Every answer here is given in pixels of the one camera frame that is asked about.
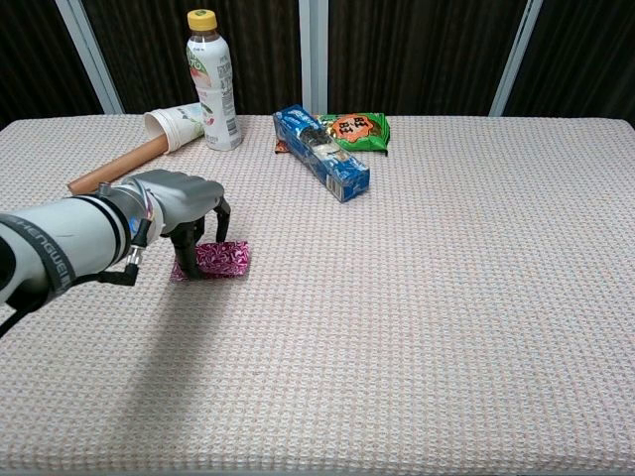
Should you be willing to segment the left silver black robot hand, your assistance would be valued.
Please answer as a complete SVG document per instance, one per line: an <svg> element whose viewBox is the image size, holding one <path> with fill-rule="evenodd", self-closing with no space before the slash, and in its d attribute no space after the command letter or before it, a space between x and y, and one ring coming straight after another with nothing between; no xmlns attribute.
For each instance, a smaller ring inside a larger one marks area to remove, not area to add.
<svg viewBox="0 0 635 476"><path fill-rule="evenodd" d="M231 208L223 186L214 181L184 173L152 170L122 181L126 188L151 199L162 212L160 235L171 240L176 261L189 279L200 279L202 270L196 260L196 244L204 232L205 216L213 212L217 227L215 241L225 241Z"/></svg>

